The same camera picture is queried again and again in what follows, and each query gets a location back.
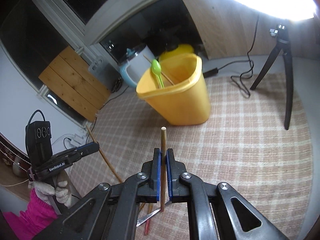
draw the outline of black cable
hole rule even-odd
[[[121,96],[121,95],[128,89],[128,87],[129,87],[129,86],[127,86],[127,87],[121,92],[120,95],[117,95],[116,97],[111,98],[110,100],[108,100],[108,101],[100,108],[100,110],[101,110],[107,103],[109,103],[109,102],[112,101],[113,99],[116,99],[116,98],[118,98],[119,96]],[[91,129],[91,132],[93,131],[93,128],[94,128],[94,126],[96,125],[96,122],[97,122],[97,118],[96,118],[96,120],[94,121],[94,124],[93,124],[93,127],[92,127],[92,129]],[[88,134],[87,139],[85,140],[85,144],[87,144],[87,142],[88,142],[89,135],[90,135],[90,134]]]
[[[43,121],[45,121],[45,118],[44,118],[44,114],[42,113],[41,110],[37,109],[36,111],[33,112],[33,114],[31,115],[30,119],[29,119],[29,122],[27,124],[27,127],[26,127],[26,136],[25,136],[25,144],[26,144],[26,152],[27,152],[27,155],[29,157],[29,149],[28,149],[28,144],[27,144],[27,134],[28,134],[28,130],[29,130],[29,125],[31,123],[31,120],[32,118],[35,116],[36,113],[40,113],[42,115],[42,118],[43,118]]]
[[[209,71],[203,73],[204,78],[207,78],[207,77],[211,77],[211,76],[213,76],[213,75],[216,75],[216,74],[219,72],[219,70],[221,70],[221,69],[223,69],[223,68],[225,68],[226,66],[229,66],[229,65],[231,65],[231,64],[249,62],[249,64],[250,64],[250,70],[241,73],[240,76],[231,76],[230,78],[231,78],[231,80],[238,86],[238,88],[239,88],[241,91],[243,91],[243,92],[248,96],[248,98],[251,96],[250,91],[248,90],[248,88],[246,87],[246,85],[242,82],[242,79],[243,79],[243,78],[244,78],[244,79],[250,79],[250,78],[252,78],[252,76],[253,76],[254,62],[253,62],[253,60],[250,58],[249,53],[252,51],[253,46],[254,46],[254,43],[255,43],[255,41],[256,41],[256,35],[257,35],[259,17],[260,17],[260,14],[258,14],[258,16],[257,16],[257,22],[256,22],[255,30],[254,30],[254,36],[253,36],[253,41],[252,41],[251,48],[250,48],[249,51],[247,52],[247,57],[248,57],[248,59],[247,59],[247,60],[235,60],[235,61],[231,61],[231,62],[223,65],[223,66],[220,67],[220,68],[214,68],[214,69],[212,69],[212,70],[209,70]],[[250,75],[249,77],[243,77],[244,74],[247,74],[247,73],[249,73],[249,72],[251,72],[251,75]],[[239,78],[241,84],[239,84],[236,80],[234,80],[234,78]]]
[[[75,195],[72,195],[72,194],[71,194],[71,196],[76,197],[77,199],[79,199],[79,200],[80,200],[80,198],[78,198],[78,197],[77,197],[77,196],[75,196]]]
[[[65,138],[63,139],[63,145],[64,145],[65,149],[68,150],[68,148],[66,147],[66,144],[64,143],[64,140],[65,140],[65,139],[68,139],[69,141],[71,141],[71,138],[65,137]]]

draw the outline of blue pitcher handle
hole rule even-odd
[[[126,82],[130,87],[132,88],[136,88],[137,87],[137,83],[134,82],[128,75],[127,73],[127,68],[129,66],[129,63],[124,64],[123,66],[120,67],[120,74],[124,80],[124,82]]]

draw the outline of wooden board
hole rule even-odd
[[[92,85],[105,100],[108,99],[111,94],[110,91],[88,71],[88,64],[70,46],[66,47],[59,55]]]
[[[103,106],[106,101],[105,97],[80,76],[60,55],[49,66],[94,107],[100,109]]]
[[[244,56],[250,49],[258,12],[234,0],[183,0],[204,43],[209,59]],[[270,28],[282,21],[261,13],[257,38],[251,55],[269,54],[276,45]],[[289,26],[292,54],[296,57],[319,58],[315,43],[314,19]]]
[[[0,161],[0,184],[1,185],[14,185],[25,181],[27,178],[17,177],[13,171],[12,167],[8,167],[2,161]],[[28,182],[13,186],[4,187],[9,192],[15,194],[18,198],[30,201],[30,189],[28,189]]]
[[[47,67],[39,79],[84,118],[91,122],[95,120],[98,109],[68,85],[51,67]]]

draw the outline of tripod leg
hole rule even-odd
[[[256,87],[259,85],[260,81],[264,78],[264,76],[267,74],[267,72],[271,68],[272,64],[274,63],[274,61],[278,57],[280,51],[281,51],[281,47],[278,45],[276,45],[273,48],[273,50],[270,52],[270,55],[269,55],[267,61],[264,64],[262,70],[260,71],[258,77],[256,78],[256,80],[254,81],[254,83],[250,87],[250,90],[256,89]]]
[[[285,78],[287,86],[287,102],[285,107],[285,118],[284,128],[289,129],[291,112],[292,112],[292,101],[293,101],[293,71],[292,71],[292,55],[290,48],[288,51],[284,50],[283,54],[284,67],[285,67]]]

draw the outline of pink sleeve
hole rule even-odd
[[[53,207],[39,199],[32,189],[27,210],[20,211],[20,216],[6,212],[4,217],[20,240],[31,240],[57,219],[57,214]]]

